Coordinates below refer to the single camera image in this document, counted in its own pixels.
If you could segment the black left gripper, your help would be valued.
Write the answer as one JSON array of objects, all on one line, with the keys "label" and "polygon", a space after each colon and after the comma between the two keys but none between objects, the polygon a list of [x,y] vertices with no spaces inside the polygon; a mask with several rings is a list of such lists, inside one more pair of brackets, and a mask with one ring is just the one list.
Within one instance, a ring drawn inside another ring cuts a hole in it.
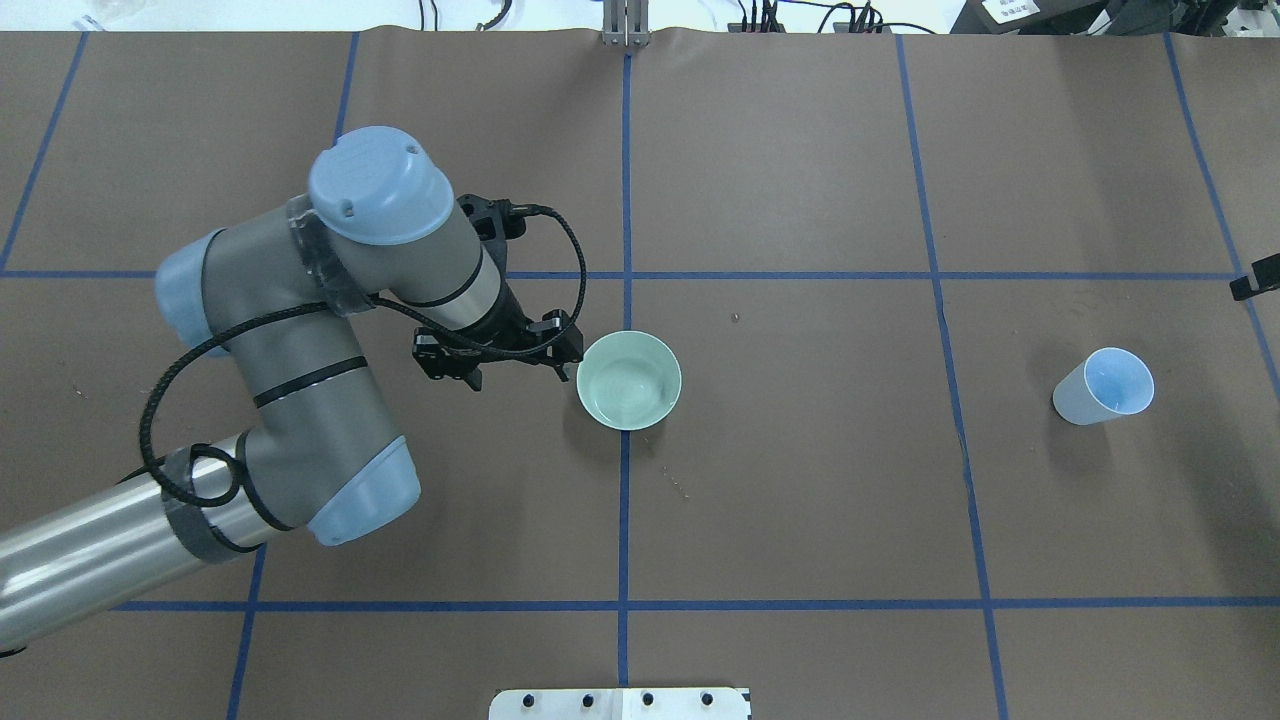
[{"label": "black left gripper", "polygon": [[[540,322],[541,332],[529,332],[530,320],[513,291],[502,284],[494,305],[477,322],[477,342],[504,351],[524,351],[545,343],[541,363],[562,383],[570,382],[566,369],[582,361],[585,348],[577,322],[564,310],[552,310]],[[471,391],[483,388],[483,356],[479,351],[452,348],[430,332],[413,334],[413,360],[431,380],[460,380]]]}]

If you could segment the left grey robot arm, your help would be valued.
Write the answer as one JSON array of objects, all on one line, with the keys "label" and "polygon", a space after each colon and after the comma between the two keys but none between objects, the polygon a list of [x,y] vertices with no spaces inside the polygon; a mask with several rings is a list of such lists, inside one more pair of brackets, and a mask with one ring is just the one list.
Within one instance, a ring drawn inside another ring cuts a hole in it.
[{"label": "left grey robot arm", "polygon": [[[220,228],[156,272],[157,306],[187,351],[157,379],[137,425],[140,468],[3,536],[3,655],[303,527],[324,546],[364,537],[419,500],[407,439],[351,319],[413,320],[411,356],[433,380],[483,386],[486,363],[550,368],[584,356],[570,310],[530,318],[509,287],[507,243],[553,208],[456,195],[402,129],[352,129],[321,151],[306,190]],[[214,443],[156,451],[154,425],[178,375],[232,357],[259,420]]]}]

